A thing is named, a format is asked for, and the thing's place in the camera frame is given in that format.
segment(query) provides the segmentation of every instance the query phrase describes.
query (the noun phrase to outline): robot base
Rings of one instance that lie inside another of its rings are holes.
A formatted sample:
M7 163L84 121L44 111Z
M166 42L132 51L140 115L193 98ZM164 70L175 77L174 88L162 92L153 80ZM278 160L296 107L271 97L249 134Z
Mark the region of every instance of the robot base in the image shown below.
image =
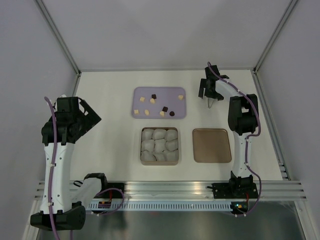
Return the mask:
M86 209L81 202L74 203L72 209L67 212L58 212L53 215L54 224L57 231L61 230L80 230L86 221ZM30 224L39 229L52 231L49 214L38 212L31 215Z
M248 177L236 177L231 172L229 182L213 183L208 186L212 189L214 199L250 199L258 198L257 186L252 175Z

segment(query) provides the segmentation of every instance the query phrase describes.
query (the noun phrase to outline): white wall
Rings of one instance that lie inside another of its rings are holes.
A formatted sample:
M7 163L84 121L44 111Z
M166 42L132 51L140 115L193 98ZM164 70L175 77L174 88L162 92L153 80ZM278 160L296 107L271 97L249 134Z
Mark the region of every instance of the white wall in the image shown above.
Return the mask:
M290 0L44 0L81 70L254 67Z
M320 1L300 1L259 77L291 177L320 226Z
M70 94L75 74L33 0L0 7L0 235L21 239L44 178L44 96Z

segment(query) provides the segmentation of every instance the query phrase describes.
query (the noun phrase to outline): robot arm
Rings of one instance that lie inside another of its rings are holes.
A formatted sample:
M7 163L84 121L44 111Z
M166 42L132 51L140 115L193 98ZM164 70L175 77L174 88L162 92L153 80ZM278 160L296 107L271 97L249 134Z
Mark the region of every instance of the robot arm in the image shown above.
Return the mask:
M233 101L237 101L238 99L243 98L234 88L232 88L230 85L226 84L223 81L217 81L215 83L215 90L217 93L221 94L224 98L230 99L230 106L232 109L229 108L229 116L228 116L228 122L231 130L233 131L234 136L234 162L232 167L232 173L236 177L249 177L251 175L251 172L247 169L246 163L245 163L245 156L246 156L246 139L248 135L251 134L251 132L244 132L242 134L239 134L237 131L235 131L236 126L232 123L232 117L234 115L233 111L236 111L233 107L234 103ZM248 142L248 156L247 156L247 162L248 165L251 163L251 144L252 141Z
M52 230L49 213L51 205L56 230L80 230L85 224L86 208L97 193L107 189L107 179L103 173L90 173L71 196L71 158L76 141L100 122L101 118L86 101L78 97L59 97L56 107L55 163L53 165L51 162L54 154L54 127L51 117L41 130L46 161L44 194L40 212L30 217L30 224L40 229ZM51 168L54 168L53 174L50 174ZM51 199L48 199L50 185Z
M217 76L220 76L216 65L210 67ZM250 155L252 144L248 136L253 134L258 126L256 115L246 98L234 87L219 80L219 78L211 72L209 67L205 68L205 73L206 78L201 79L198 96L203 98L203 95L205 95L207 98L218 101L224 98L229 100L228 125L234 136L234 163L231 177L229 183L212 184L214 198L240 199L246 198L246 194L249 194L250 198L257 198L257 187L256 184L253 183L252 173L247 167L247 165L250 166L251 164ZM257 96L255 94L248 94L246 97L252 101L258 113Z

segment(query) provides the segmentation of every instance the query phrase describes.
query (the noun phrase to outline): brown tray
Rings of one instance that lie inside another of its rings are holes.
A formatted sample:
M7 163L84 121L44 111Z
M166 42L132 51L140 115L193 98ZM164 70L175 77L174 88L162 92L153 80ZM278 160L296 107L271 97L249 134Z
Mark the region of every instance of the brown tray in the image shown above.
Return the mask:
M142 132L145 129L165 129L165 130L169 130L169 129L173 129L176 130L178 132L178 142L179 142L179 147L178 147L178 151L179 151L179 159L177 161L141 161L140 162L145 165L145 166L175 166L178 164L179 160L180 160L180 139L179 139L179 131L178 129L176 129L175 127L144 127L141 130L141 136L140 136L140 156L141 156L141 141L142 141Z
M193 157L197 163L231 162L228 132L219 128L196 128L192 131Z

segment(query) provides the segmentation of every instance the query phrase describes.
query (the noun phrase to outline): white table surface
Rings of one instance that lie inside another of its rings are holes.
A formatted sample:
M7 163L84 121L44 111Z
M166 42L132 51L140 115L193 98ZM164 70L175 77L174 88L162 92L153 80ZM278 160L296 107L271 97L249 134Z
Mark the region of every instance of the white table surface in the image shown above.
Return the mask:
M257 94L249 70L223 70L247 94ZM70 179L88 173L105 173L109 181L220 181L230 178L234 159L234 137L228 126L229 101L198 97L204 70L83 72L76 95L102 118L75 145ZM131 116L136 87L182 87L186 92L184 119L135 119ZM251 168L262 180L282 180L262 109L262 132L252 139ZM141 131L144 127L175 127L179 132L179 163L176 166L144 166L140 162ZM197 163L193 155L192 131L223 128L229 136L230 163Z

